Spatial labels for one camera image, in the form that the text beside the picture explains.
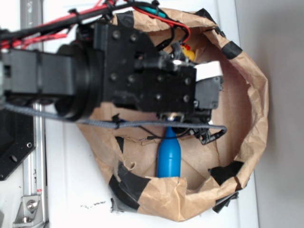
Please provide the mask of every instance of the screw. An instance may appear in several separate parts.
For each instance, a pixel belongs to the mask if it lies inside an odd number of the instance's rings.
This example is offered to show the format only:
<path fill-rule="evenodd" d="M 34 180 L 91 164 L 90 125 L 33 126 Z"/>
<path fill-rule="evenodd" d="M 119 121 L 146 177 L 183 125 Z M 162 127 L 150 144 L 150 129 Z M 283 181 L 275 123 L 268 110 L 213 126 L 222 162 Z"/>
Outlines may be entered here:
<path fill-rule="evenodd" d="M 161 98 L 162 98 L 162 95 L 160 95 L 160 94 L 155 95 L 155 99 L 156 99 L 156 100 L 159 101 Z"/>
<path fill-rule="evenodd" d="M 195 108 L 197 108 L 199 106 L 199 102 L 198 101 L 194 101 L 193 104 L 194 104 Z"/>
<path fill-rule="evenodd" d="M 29 222 L 28 216 L 23 217 L 23 218 L 21 219 L 21 222 L 22 222 L 22 223 L 28 223 L 28 222 Z"/>
<path fill-rule="evenodd" d="M 120 31 L 118 31 L 118 30 L 115 30 L 115 31 L 112 33 L 112 37 L 113 37 L 114 39 L 119 39 L 120 36 L 121 36 L 121 34 L 120 34 Z"/>
<path fill-rule="evenodd" d="M 185 96 L 183 97 L 183 100 L 184 100 L 185 103 L 188 103 L 189 100 L 190 100 L 190 96 L 189 96 L 189 95 L 185 95 Z"/>
<path fill-rule="evenodd" d="M 128 82 L 130 82 L 130 83 L 135 82 L 135 76 L 134 75 L 129 75 L 128 76 Z"/>
<path fill-rule="evenodd" d="M 30 211 L 34 211 L 36 208 L 37 208 L 38 204 L 36 201 L 34 200 L 30 200 L 27 202 L 27 208 L 30 210 Z"/>
<path fill-rule="evenodd" d="M 136 42 L 137 41 L 137 35 L 136 34 L 132 34 L 131 36 L 130 36 L 130 40 L 131 40 L 131 42 Z"/>
<path fill-rule="evenodd" d="M 116 73 L 110 74 L 110 79 L 111 79 L 112 81 L 116 81 L 117 78 L 118 78 L 118 74 L 116 74 Z"/>
<path fill-rule="evenodd" d="M 163 76 L 158 75 L 158 76 L 157 76 L 157 81 L 162 82 L 162 81 L 163 81 Z"/>
<path fill-rule="evenodd" d="M 191 84 L 191 79 L 187 77 L 187 78 L 185 79 L 185 84 L 186 84 L 186 85 L 190 85 L 190 84 Z"/>

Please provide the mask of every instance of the red wire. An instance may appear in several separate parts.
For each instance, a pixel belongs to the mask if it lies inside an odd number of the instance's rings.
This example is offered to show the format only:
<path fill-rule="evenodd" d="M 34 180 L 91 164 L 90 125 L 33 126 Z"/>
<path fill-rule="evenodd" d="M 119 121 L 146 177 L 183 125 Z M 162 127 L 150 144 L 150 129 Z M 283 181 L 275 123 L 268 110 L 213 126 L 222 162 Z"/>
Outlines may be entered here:
<path fill-rule="evenodd" d="M 108 8 L 108 5 L 107 4 L 102 4 L 101 6 L 98 6 L 100 4 L 102 0 L 99 0 L 95 6 L 93 8 L 90 8 L 90 9 L 87 9 L 87 10 L 84 10 L 84 11 L 80 11 L 79 14 L 80 15 L 84 15 L 84 14 L 87 14 L 87 13 L 91 13 L 91 12 L 95 12 L 97 10 L 101 10 L 101 9 L 106 9 Z M 109 0 L 108 3 L 110 3 L 111 5 L 115 5 L 115 2 L 113 0 Z M 61 17 L 61 18 L 58 18 L 58 19 L 55 19 L 55 20 L 52 20 L 48 23 L 45 23 L 45 24 L 42 24 L 40 26 L 45 26 L 45 25 L 51 25 L 51 24 L 54 24 L 56 22 L 59 22 L 59 21 L 63 21 L 63 20 L 66 20 L 66 19 L 71 19 L 71 18 L 74 18 L 76 17 L 77 15 L 75 13 L 71 13 L 70 15 L 67 15 L 67 16 L 64 16 L 64 17 Z"/>
<path fill-rule="evenodd" d="M 34 37 L 34 38 L 29 38 L 26 40 L 16 40 L 14 41 L 11 45 L 6 42 L 6 44 L 3 45 L 4 42 L 1 43 L 2 48 L 10 48 L 10 47 L 17 47 L 23 45 L 22 49 L 25 49 L 28 45 L 47 41 L 47 40 L 54 40 L 54 39 L 61 39 L 61 38 L 66 38 L 67 34 L 52 34 L 52 35 L 45 35 L 45 36 L 40 36 L 40 37 Z"/>
<path fill-rule="evenodd" d="M 190 31 L 190 28 L 188 28 L 186 25 L 184 25 L 182 23 L 179 23 L 179 22 L 176 22 L 176 21 L 173 21 L 173 20 L 169 20 L 169 19 L 166 19 L 166 18 L 162 18 L 162 17 L 156 16 L 154 14 L 151 14 L 151 13 L 148 13 L 148 12 L 146 12 L 144 10 L 141 10 L 141 9 L 139 9 L 137 7 L 133 7 L 133 8 L 136 11 L 138 11 L 140 13 L 143 13 L 143 14 L 146 14 L 146 15 L 148 15 L 151 18 L 156 18 L 156 19 L 158 19 L 158 20 L 160 20 L 162 22 L 165 22 L 165 23 L 167 23 L 171 27 L 172 27 L 172 25 L 176 25 L 176 26 L 180 26 L 180 27 L 185 28 L 188 31 L 189 35 L 184 39 L 184 41 L 183 41 L 184 43 L 186 43 L 188 41 L 188 39 L 190 38 L 191 31 Z"/>
<path fill-rule="evenodd" d="M 105 4 L 105 3 L 103 5 L 101 5 L 101 6 L 98 6 L 102 1 L 103 0 L 99 0 L 94 5 L 93 8 L 81 11 L 81 12 L 79 12 L 79 14 L 80 15 L 84 15 L 84 14 L 91 13 L 91 12 L 94 12 L 94 11 L 97 11 L 97 10 L 108 8 L 108 5 Z M 114 1 L 114 0 L 109 0 L 108 1 L 108 3 L 111 4 L 111 5 L 115 5 L 115 2 L 116 1 Z M 64 16 L 64 17 L 52 20 L 52 21 L 50 21 L 48 23 L 39 25 L 38 27 L 45 26 L 45 25 L 51 25 L 53 23 L 56 23 L 56 22 L 59 22 L 59 21 L 63 21 L 63 20 L 66 20 L 66 19 L 71 19 L 71 18 L 74 18 L 76 16 L 77 15 L 75 13 L 71 13 L 70 15 L 67 15 L 67 16 Z M 38 43 L 38 42 L 43 42 L 43 41 L 53 40 L 53 39 L 60 39 L 60 38 L 65 38 L 65 37 L 67 37 L 66 34 L 52 34 L 52 35 L 45 35 L 45 36 L 30 38 L 30 39 L 26 39 L 26 40 L 15 40 L 15 41 L 12 42 L 12 44 L 10 44 L 10 42 L 8 40 L 4 40 L 4 41 L 1 42 L 0 49 L 2 49 L 2 48 L 10 48 L 10 47 L 14 48 L 14 47 L 21 46 L 21 45 L 24 45 L 22 48 L 25 49 L 28 45 L 33 44 L 33 43 Z"/>

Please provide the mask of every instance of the robotic arm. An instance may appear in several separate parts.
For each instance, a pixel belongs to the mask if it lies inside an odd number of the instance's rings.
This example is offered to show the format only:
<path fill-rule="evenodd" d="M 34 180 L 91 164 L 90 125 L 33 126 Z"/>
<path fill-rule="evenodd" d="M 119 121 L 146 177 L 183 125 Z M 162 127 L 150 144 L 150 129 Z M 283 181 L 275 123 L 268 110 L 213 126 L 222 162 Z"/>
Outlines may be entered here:
<path fill-rule="evenodd" d="M 144 7 L 161 12 L 155 4 L 132 2 L 123 6 L 141 7 L 139 11 L 146 14 L 149 12 Z M 114 26 L 106 20 L 80 23 L 88 15 L 110 17 L 112 10 L 120 8 L 106 1 L 93 11 L 72 12 L 72 17 L 41 27 L 2 31 L 0 105 L 26 113 L 23 110 L 33 103 L 54 104 L 61 120 L 90 124 L 93 109 L 101 102 L 112 102 L 117 107 L 155 112 L 163 123 L 174 119 L 167 125 L 175 126 L 176 132 L 189 129 L 202 144 L 222 136 L 227 131 L 224 126 L 208 125 L 223 83 L 219 62 L 197 65 L 189 61 L 180 45 L 185 39 L 171 43 L 173 52 L 167 54 L 160 47 L 172 42 L 170 39 L 155 47 L 146 33 L 133 28 Z M 37 32 L 41 34 L 38 41 L 43 36 L 45 40 L 58 38 L 58 31 L 75 23 L 76 40 L 61 46 L 56 54 L 14 48 L 31 44 L 24 38 Z M 211 135 L 209 128 L 220 131 Z"/>

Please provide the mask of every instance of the mounting hole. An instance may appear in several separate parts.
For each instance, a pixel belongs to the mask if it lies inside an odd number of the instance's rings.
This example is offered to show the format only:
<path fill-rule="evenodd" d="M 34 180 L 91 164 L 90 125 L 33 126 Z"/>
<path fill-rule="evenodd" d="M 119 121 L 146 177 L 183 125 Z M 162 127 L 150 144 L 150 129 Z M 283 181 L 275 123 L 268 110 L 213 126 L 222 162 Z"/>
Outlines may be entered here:
<path fill-rule="evenodd" d="M 18 161 L 18 159 L 17 159 L 14 155 L 11 155 L 11 156 L 9 157 L 9 159 L 10 159 L 12 162 L 17 162 L 17 161 Z"/>

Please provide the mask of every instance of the black metal bracket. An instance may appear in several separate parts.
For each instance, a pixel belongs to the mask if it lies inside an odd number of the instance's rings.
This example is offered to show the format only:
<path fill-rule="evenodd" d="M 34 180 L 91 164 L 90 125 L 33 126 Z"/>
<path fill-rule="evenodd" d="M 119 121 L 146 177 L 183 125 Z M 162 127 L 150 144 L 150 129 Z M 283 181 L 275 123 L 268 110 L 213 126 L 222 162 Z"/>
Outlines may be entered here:
<path fill-rule="evenodd" d="M 34 150 L 34 120 L 2 110 L 0 126 L 0 181 L 3 181 Z"/>

